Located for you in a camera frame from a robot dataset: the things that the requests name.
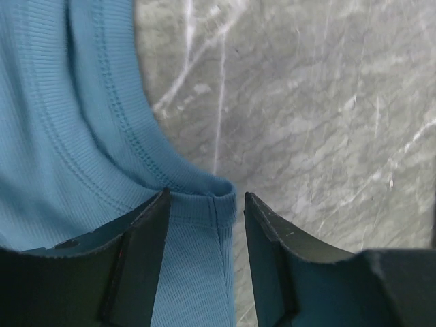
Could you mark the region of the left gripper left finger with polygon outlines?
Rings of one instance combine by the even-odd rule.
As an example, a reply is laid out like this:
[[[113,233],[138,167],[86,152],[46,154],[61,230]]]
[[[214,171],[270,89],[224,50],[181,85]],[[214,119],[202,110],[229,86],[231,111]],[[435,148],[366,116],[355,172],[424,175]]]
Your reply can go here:
[[[163,190],[53,248],[1,250],[2,326],[149,326],[170,218]]]

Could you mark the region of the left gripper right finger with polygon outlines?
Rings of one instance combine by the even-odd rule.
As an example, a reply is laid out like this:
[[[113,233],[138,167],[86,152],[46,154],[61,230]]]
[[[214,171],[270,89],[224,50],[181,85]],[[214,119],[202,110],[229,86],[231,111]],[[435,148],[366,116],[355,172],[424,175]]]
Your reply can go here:
[[[434,326],[435,251],[350,253],[306,233],[254,193],[245,229],[260,326]]]

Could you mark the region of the teal blue tank top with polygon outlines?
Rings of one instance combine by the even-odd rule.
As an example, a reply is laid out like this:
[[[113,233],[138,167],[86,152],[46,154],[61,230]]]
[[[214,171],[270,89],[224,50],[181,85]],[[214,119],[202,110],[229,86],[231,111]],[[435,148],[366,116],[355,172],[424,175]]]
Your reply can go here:
[[[171,193],[153,326],[234,326],[230,182],[184,160],[142,89],[131,1],[1,2],[1,245],[51,247]]]

